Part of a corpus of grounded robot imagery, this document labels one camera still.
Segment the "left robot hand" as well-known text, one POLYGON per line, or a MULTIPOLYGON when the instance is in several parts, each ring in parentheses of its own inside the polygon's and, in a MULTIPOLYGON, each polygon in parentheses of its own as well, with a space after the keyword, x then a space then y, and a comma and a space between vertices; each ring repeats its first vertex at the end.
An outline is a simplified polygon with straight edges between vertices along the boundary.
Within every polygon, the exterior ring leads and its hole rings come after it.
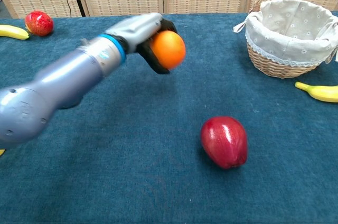
POLYGON ((122 46, 126 54, 138 53, 157 74, 169 74, 151 50, 151 39, 159 32, 177 32, 172 21, 161 13, 146 13, 126 18, 105 30, 122 46))

